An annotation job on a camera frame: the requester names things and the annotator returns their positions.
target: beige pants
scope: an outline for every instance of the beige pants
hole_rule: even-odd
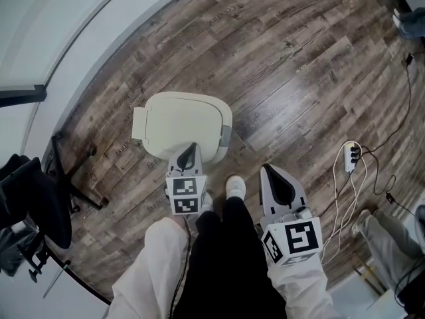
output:
[[[425,270],[425,259],[418,260],[422,255],[419,244],[410,238],[406,227],[395,217],[377,211],[359,224],[359,230],[369,245],[385,285],[395,291],[400,283],[397,294]]]

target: white cable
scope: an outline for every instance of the white cable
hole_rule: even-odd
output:
[[[355,186],[354,186],[354,183],[353,183],[353,176],[352,176],[352,174],[350,175],[350,181],[351,181],[351,185],[353,186],[353,190],[354,190],[354,200],[351,202],[351,204],[350,204],[350,206],[348,207],[348,209],[347,209],[347,211],[345,212],[345,214],[344,214],[344,216],[343,216],[343,218],[342,218],[342,220],[341,220],[341,224],[340,224],[340,228],[336,231],[336,228],[337,228],[337,221],[338,221],[338,214],[339,214],[339,208],[338,208],[338,197],[337,197],[337,181],[336,181],[336,175],[335,175],[335,166],[336,166],[336,163],[337,163],[337,160],[338,160],[338,157],[339,157],[339,154],[341,153],[341,150],[344,148],[344,146],[346,145],[346,144],[350,144],[350,143],[354,143],[354,144],[357,144],[357,146],[360,148],[360,157],[361,157],[361,160],[362,160],[362,162],[363,162],[363,165],[365,166],[365,176],[364,176],[364,178],[363,178],[363,180],[362,180],[362,182],[361,182],[361,184],[360,184],[360,188],[359,188],[359,191],[357,192],[356,191],[356,188],[355,188]],[[335,157],[335,161],[333,162],[333,192],[334,192],[334,196],[335,196],[335,207],[337,208],[337,213],[336,213],[336,216],[335,216],[335,220],[334,220],[334,223],[333,223],[333,230],[332,230],[332,234],[331,234],[331,236],[326,240],[326,242],[323,244],[323,255],[322,255],[322,258],[321,258],[321,262],[322,262],[322,265],[326,265],[326,264],[328,264],[328,263],[330,263],[336,256],[337,256],[337,254],[339,253],[339,250],[340,250],[340,248],[341,248],[341,233],[342,233],[342,230],[349,224],[349,222],[351,221],[351,218],[352,218],[352,216],[353,216],[353,214],[354,214],[354,211],[355,211],[355,208],[356,208],[356,205],[357,205],[357,199],[358,199],[358,197],[359,197],[359,195],[360,195],[360,192],[361,192],[361,189],[362,189],[362,187],[363,187],[363,184],[365,183],[365,180],[366,180],[366,178],[367,178],[367,166],[366,166],[366,163],[365,163],[365,160],[363,159],[363,157],[362,157],[362,154],[363,154],[363,149],[362,149],[362,147],[361,147],[361,145],[359,144],[359,143],[357,143],[357,142],[355,142],[355,141],[347,141],[347,142],[345,142],[340,148],[339,148],[339,151],[338,151],[338,153],[337,153],[337,156]],[[344,223],[344,219],[345,219],[345,217],[347,216],[347,214],[350,212],[350,209],[351,209],[351,214],[350,214],[350,218],[348,219],[348,221],[346,222],[346,223]],[[338,234],[338,249],[337,249],[337,252],[328,260],[328,261],[326,261],[325,263],[323,263],[323,259],[324,259],[324,257],[325,257],[325,250],[326,250],[326,247],[328,246],[328,244],[329,244],[329,242],[331,241],[331,239],[336,235],[336,234]]]

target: black chair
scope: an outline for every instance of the black chair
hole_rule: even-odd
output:
[[[72,206],[72,196],[97,210],[108,204],[106,199],[102,200],[102,205],[94,203],[71,183],[72,176],[88,157],[96,154],[96,149],[90,150],[69,173],[65,173],[58,153],[58,139],[59,136],[52,137],[55,169],[50,169],[48,164],[48,172],[44,173],[38,158],[30,160],[16,154],[0,169],[0,229],[23,221],[27,215],[39,228],[29,247],[19,247],[22,256],[34,268],[29,272],[35,282],[50,252],[44,236],[62,249],[71,244],[70,214],[80,210],[79,206]],[[33,261],[34,255],[40,260],[38,265]]]

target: black pants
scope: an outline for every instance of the black pants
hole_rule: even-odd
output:
[[[261,241],[243,200],[231,197],[222,222],[212,211],[196,226],[186,283],[174,318],[286,318],[285,300],[267,277]]]

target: white jacket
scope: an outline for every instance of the white jacket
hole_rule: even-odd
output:
[[[171,219],[154,223],[145,248],[112,286],[109,319],[165,319],[181,275],[186,232]],[[269,268],[268,276],[286,300],[288,319],[344,318],[333,309],[319,257],[293,266]]]

